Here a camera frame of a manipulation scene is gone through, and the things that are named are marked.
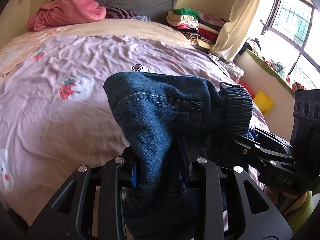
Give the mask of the pink crumpled blanket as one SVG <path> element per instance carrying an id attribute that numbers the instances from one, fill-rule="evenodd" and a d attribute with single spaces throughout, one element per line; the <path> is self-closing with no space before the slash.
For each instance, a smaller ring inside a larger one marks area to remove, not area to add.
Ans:
<path id="1" fill-rule="evenodd" d="M 97 22 L 106 16 L 106 8 L 95 0 L 54 0 L 43 4 L 26 23 L 28 31 L 42 31 L 71 24 Z"/>

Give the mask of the blue denim pants with lace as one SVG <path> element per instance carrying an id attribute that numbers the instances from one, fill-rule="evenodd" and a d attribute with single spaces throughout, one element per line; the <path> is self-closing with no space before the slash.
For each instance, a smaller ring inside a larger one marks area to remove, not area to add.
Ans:
<path id="1" fill-rule="evenodd" d="M 193 238 L 199 191 L 182 180 L 178 138 L 205 146 L 228 132 L 247 137 L 251 96 L 239 85 L 144 72 L 113 74 L 104 90 L 138 159 L 137 185 L 124 203 L 129 232 L 134 239 Z"/>

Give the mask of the cream curtain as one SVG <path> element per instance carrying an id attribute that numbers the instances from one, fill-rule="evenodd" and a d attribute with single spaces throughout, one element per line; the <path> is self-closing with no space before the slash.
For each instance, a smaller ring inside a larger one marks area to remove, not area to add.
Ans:
<path id="1" fill-rule="evenodd" d="M 235 0 L 229 21 L 223 25 L 210 53 L 232 62 L 244 42 L 260 0 Z"/>

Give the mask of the purple striped pillow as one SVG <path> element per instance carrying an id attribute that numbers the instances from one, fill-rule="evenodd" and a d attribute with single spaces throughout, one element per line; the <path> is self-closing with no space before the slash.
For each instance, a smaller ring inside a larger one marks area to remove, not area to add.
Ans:
<path id="1" fill-rule="evenodd" d="M 119 7 L 106 5 L 106 16 L 105 18 L 112 19 L 112 20 L 121 20 L 121 19 L 127 19 L 127 18 L 133 18 L 137 16 L 137 14 L 130 12 L 125 9 L 121 9 Z"/>

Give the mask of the window with dark frame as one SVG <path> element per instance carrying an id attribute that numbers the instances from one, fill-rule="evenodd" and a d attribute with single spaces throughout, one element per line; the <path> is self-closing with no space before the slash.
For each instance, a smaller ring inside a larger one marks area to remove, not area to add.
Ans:
<path id="1" fill-rule="evenodd" d="M 291 84 L 319 88 L 319 10 L 310 0 L 260 0 L 261 35 Z"/>

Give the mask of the stack of folded clothes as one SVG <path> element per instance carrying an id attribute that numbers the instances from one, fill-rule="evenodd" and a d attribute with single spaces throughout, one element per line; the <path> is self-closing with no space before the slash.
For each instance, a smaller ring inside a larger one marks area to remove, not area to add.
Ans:
<path id="1" fill-rule="evenodd" d="M 214 46 L 226 22 L 222 18 L 204 15 L 190 8 L 167 12 L 167 24 L 179 31 L 192 46 L 198 46 L 203 50 L 210 50 Z"/>

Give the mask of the pink floral quilt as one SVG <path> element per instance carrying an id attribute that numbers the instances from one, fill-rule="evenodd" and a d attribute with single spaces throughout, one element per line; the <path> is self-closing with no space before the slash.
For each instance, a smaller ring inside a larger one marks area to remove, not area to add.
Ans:
<path id="1" fill-rule="evenodd" d="M 1 49 L 1 82 L 15 67 L 48 39 L 59 35 L 71 26 L 56 27 L 38 32 L 26 32 L 13 38 Z"/>

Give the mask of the lilac patterned bed sheet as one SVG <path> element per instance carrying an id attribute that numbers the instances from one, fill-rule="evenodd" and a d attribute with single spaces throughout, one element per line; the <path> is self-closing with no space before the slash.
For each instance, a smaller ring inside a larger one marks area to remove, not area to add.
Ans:
<path id="1" fill-rule="evenodd" d="M 206 54 L 130 36 L 58 36 L 1 84 L 1 195 L 31 225 L 81 165 L 130 146 L 104 90 L 120 72 L 196 76 L 236 85 Z M 250 127 L 267 128 L 253 103 Z"/>

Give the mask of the white cloth by curtain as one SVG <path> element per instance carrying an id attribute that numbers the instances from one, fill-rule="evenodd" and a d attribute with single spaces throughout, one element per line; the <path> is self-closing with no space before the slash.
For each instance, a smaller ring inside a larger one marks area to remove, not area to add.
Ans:
<path id="1" fill-rule="evenodd" d="M 240 82 L 240 78 L 244 76 L 245 71 L 239 68 L 234 62 L 225 62 L 216 55 L 209 54 L 212 61 L 235 83 Z"/>

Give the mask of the clothes on window sill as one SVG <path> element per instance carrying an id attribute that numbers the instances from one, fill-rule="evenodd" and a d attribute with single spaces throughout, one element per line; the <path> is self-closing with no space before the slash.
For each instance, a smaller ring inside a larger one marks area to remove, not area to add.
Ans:
<path id="1" fill-rule="evenodd" d="M 289 75 L 285 72 L 284 65 L 268 55 L 266 40 L 263 36 L 249 37 L 242 48 L 239 50 L 238 55 L 247 52 L 249 56 L 270 76 L 275 77 L 276 80 L 292 95 L 295 91 L 292 89 Z"/>

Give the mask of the red plastic bag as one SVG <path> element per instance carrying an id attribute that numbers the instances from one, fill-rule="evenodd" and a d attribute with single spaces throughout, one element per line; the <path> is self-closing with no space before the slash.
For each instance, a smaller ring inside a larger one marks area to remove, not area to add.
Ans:
<path id="1" fill-rule="evenodd" d="M 248 92 L 248 94 L 251 96 L 252 99 L 255 98 L 255 94 L 253 93 L 253 91 L 249 88 L 249 86 L 246 83 L 240 82 L 239 85 L 244 87 L 244 89 Z"/>

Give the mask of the cream wardrobe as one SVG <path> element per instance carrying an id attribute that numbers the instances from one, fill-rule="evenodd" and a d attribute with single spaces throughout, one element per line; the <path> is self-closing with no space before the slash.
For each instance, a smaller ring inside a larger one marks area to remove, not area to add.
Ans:
<path id="1" fill-rule="evenodd" d="M 22 35 L 29 20 L 31 0 L 9 0 L 1 13 L 1 48 Z"/>

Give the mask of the yellow paper bag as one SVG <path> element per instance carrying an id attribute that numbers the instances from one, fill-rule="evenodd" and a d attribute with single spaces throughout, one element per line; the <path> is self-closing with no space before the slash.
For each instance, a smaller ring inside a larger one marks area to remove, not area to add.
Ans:
<path id="1" fill-rule="evenodd" d="M 257 105 L 263 116 L 267 116 L 274 107 L 274 102 L 261 91 L 256 94 L 253 102 Z"/>

